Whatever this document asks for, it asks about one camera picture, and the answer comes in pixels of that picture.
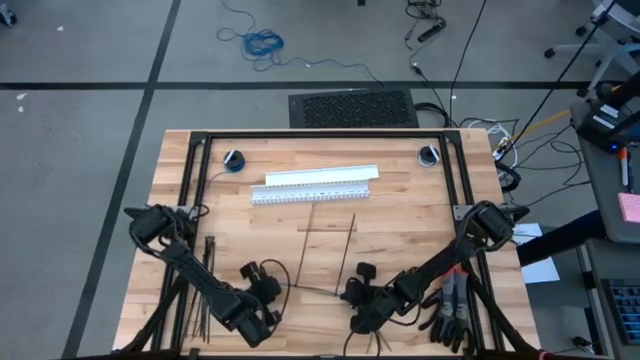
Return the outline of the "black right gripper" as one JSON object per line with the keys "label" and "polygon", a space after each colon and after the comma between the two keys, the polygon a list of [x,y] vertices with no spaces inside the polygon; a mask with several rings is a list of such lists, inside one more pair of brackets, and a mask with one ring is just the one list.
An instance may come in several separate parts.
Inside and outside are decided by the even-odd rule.
{"label": "black right gripper", "polygon": [[342,302],[350,310],[356,310],[356,314],[351,318],[351,330],[357,334],[369,334],[368,307],[373,300],[373,293],[376,287],[371,281],[376,278],[376,266],[366,262],[359,262],[356,267],[356,274],[360,278],[351,277],[349,286],[345,287],[341,294]]}

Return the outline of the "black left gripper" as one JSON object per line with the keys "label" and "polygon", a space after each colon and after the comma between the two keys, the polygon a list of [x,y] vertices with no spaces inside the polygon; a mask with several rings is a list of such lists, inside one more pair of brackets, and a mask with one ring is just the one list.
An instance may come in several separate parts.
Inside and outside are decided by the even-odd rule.
{"label": "black left gripper", "polygon": [[[261,280],[261,279],[265,279],[265,278],[271,278],[273,280],[277,280],[275,277],[269,275],[267,273],[267,271],[263,268],[263,267],[259,267],[258,264],[256,262],[249,262],[246,265],[244,265],[241,269],[240,269],[240,273],[242,275],[242,277],[246,280],[248,280],[250,282],[250,287],[247,289],[247,292],[251,295],[253,295],[254,297],[256,297],[253,293],[253,288],[252,288],[252,284]],[[280,291],[277,296],[275,297],[275,301],[282,301],[284,299],[284,284],[282,284],[281,282],[276,282],[275,283],[275,287],[277,288],[278,291]],[[267,326],[275,326],[278,325],[281,321],[281,314],[278,311],[271,311],[268,309],[268,306],[265,306],[264,304],[262,304],[260,302],[260,304],[265,308],[266,313],[264,315],[265,317],[265,322]]]}

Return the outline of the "white slotted cable duct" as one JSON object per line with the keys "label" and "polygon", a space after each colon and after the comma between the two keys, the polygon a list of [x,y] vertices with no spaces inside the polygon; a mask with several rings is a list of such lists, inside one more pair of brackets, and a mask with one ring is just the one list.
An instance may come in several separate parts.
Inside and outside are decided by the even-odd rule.
{"label": "white slotted cable duct", "polygon": [[297,202],[322,202],[368,198],[369,182],[338,181],[293,185],[255,185],[251,187],[252,205],[275,205]]}

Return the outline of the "white duct cover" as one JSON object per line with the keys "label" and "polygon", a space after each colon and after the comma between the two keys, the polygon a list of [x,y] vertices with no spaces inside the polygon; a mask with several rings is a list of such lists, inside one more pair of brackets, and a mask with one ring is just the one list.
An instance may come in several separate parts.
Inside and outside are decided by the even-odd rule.
{"label": "white duct cover", "polygon": [[265,174],[268,186],[299,185],[312,183],[368,181],[379,178],[377,165],[331,167]]}

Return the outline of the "black zip tie pile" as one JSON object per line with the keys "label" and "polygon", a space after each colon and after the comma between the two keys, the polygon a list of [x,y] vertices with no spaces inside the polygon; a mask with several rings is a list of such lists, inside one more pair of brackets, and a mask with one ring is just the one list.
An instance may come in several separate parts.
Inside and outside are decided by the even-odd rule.
{"label": "black zip tie pile", "polygon": [[[215,263],[215,248],[216,242],[214,236],[206,236],[205,237],[205,247],[204,254],[202,257],[203,264],[205,268],[212,273],[214,269]],[[203,299],[203,296],[199,293],[194,293],[192,297],[192,304],[189,315],[191,316],[193,310],[196,310],[196,319],[194,320],[191,339],[194,340],[196,336],[201,337],[202,341],[209,344],[210,343],[210,312],[209,306],[206,300]]]}

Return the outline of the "black perforated vent grate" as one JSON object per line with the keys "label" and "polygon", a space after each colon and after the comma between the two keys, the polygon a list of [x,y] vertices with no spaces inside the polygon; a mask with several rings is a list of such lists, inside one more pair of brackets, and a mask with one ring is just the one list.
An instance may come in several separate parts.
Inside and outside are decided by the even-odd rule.
{"label": "black perforated vent grate", "polygon": [[288,97],[291,128],[418,128],[406,89],[349,90]]}

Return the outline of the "white paper sheet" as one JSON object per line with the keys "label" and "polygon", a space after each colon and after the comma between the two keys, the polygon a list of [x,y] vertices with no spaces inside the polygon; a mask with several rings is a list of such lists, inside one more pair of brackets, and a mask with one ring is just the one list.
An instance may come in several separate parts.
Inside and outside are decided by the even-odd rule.
{"label": "white paper sheet", "polygon": [[[516,247],[519,247],[541,235],[542,229],[537,223],[517,224],[514,227],[513,240]],[[547,283],[560,280],[555,263],[550,257],[529,265],[521,265],[521,273],[526,284]]]}

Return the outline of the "dark metal support beam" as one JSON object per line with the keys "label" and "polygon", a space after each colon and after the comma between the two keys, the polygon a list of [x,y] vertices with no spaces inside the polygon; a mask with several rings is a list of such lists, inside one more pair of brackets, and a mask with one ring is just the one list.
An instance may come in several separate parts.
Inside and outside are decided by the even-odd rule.
{"label": "dark metal support beam", "polygon": [[606,229],[599,210],[594,210],[575,220],[553,229],[539,237],[519,245],[517,253],[522,267],[550,256],[576,248],[590,239],[606,237]]}

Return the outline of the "dark grey desk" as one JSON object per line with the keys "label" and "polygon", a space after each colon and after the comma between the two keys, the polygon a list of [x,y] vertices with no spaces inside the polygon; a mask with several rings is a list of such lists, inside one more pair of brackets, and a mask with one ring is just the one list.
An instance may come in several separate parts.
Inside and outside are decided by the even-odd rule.
{"label": "dark grey desk", "polygon": [[610,360],[640,360],[640,346],[621,342],[601,283],[602,279],[640,279],[640,245],[590,240],[580,249],[580,261],[595,352]]}

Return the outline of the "black keyboard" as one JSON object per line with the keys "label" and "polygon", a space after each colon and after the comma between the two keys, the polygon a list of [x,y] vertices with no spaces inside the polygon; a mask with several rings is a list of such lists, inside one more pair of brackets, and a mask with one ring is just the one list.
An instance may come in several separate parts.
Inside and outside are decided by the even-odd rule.
{"label": "black keyboard", "polygon": [[640,346],[640,279],[602,279],[601,283],[621,342]]}

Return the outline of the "black power strip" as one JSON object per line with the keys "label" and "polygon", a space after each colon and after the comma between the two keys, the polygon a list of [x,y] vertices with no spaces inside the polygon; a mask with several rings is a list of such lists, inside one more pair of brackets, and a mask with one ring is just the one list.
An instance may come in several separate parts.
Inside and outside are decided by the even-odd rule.
{"label": "black power strip", "polygon": [[443,19],[438,20],[431,28],[420,34],[417,38],[419,43],[424,43],[431,39],[447,26],[447,22]]}

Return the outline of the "pink sticky note pad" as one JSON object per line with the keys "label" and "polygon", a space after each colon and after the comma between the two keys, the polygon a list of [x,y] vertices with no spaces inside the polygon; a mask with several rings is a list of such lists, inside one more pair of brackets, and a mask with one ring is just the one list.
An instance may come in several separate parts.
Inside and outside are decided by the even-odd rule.
{"label": "pink sticky note pad", "polygon": [[640,224],[640,195],[618,193],[617,198],[623,220]]}

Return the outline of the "black labelled device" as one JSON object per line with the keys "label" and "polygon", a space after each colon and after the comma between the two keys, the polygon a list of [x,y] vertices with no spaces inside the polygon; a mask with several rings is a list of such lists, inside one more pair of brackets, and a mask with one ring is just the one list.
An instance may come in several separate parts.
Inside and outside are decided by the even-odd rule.
{"label": "black labelled device", "polygon": [[577,135],[606,153],[616,154],[622,148],[640,142],[640,135],[622,127],[629,116],[599,100],[576,103],[570,111]]}

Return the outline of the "black desk pole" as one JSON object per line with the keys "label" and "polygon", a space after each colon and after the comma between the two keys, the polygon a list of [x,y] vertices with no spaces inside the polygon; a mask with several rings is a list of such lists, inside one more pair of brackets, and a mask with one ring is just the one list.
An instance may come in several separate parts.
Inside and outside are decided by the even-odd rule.
{"label": "black desk pole", "polygon": [[596,98],[613,108],[620,109],[635,97],[640,97],[640,71],[620,85],[602,83],[596,86]]}

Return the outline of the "grey office chair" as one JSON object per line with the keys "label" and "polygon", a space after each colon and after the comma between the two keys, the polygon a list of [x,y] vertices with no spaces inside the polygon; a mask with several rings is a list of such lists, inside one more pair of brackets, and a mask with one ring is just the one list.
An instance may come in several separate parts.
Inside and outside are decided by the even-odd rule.
{"label": "grey office chair", "polygon": [[559,53],[597,56],[596,72],[576,95],[586,97],[601,82],[608,68],[618,63],[631,75],[640,71],[640,0],[592,0],[594,10],[587,23],[575,29],[579,44],[558,44],[544,51],[551,59]]}

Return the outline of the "black aluminium rig frame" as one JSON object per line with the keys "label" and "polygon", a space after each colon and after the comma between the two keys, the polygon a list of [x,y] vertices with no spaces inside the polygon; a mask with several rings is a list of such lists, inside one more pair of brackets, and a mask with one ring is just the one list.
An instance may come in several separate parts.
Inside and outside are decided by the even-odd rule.
{"label": "black aluminium rig frame", "polygon": [[[431,168],[416,152],[430,144],[440,154]],[[227,172],[223,158],[237,149],[246,164]],[[270,172],[377,165],[379,178],[366,199],[315,202],[315,212],[299,284],[294,285],[305,227],[314,202],[252,205],[251,187]],[[375,341],[349,331],[352,316],[334,295],[352,218],[356,213],[339,292],[359,262],[377,267],[377,281],[417,266],[442,250],[454,235],[453,204],[501,203],[487,133],[482,129],[301,129],[220,131],[197,143],[191,130],[165,133],[147,196],[149,204],[203,203],[197,238],[214,236],[215,275],[235,286],[240,268],[255,261],[284,284],[283,323],[256,348],[219,324],[210,343],[187,336],[185,349],[204,356],[396,356],[454,360],[419,329],[425,313],[396,317]]]}

